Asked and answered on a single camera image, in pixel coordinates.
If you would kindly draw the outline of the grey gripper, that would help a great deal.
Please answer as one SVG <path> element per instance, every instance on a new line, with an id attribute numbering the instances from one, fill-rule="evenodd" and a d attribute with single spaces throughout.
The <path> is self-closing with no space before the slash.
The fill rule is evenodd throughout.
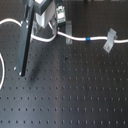
<path id="1" fill-rule="evenodd" d="M 54 0 L 35 0 L 35 3 L 36 21 L 41 27 L 46 27 L 48 22 L 55 15 L 55 2 Z M 25 3 L 24 18 L 21 23 L 21 32 L 16 63 L 16 71 L 20 76 L 25 75 L 33 18 L 34 0 L 27 0 L 27 2 Z"/>

